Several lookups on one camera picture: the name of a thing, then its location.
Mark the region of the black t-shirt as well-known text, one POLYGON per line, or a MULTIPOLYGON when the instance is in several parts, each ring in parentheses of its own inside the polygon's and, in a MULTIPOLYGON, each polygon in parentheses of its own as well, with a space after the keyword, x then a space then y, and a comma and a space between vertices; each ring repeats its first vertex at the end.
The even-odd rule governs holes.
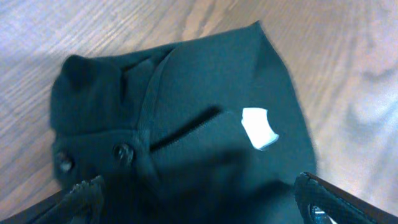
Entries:
POLYGON ((262 26, 113 57, 72 55, 50 100, 54 174, 102 176, 101 223, 302 223, 317 163, 262 26))

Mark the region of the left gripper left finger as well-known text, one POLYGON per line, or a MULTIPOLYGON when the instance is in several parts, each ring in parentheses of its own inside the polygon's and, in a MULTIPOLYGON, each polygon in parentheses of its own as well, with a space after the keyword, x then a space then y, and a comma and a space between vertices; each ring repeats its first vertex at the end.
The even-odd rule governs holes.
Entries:
POLYGON ((64 189, 1 224, 98 224, 104 206, 104 179, 97 176, 64 189))

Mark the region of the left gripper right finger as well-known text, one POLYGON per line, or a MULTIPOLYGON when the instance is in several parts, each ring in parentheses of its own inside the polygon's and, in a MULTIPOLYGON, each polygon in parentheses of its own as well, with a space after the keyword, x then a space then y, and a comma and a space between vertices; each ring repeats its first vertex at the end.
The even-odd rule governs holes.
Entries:
POLYGON ((305 224, 397 224, 395 215, 309 172, 296 178, 294 195, 305 224))

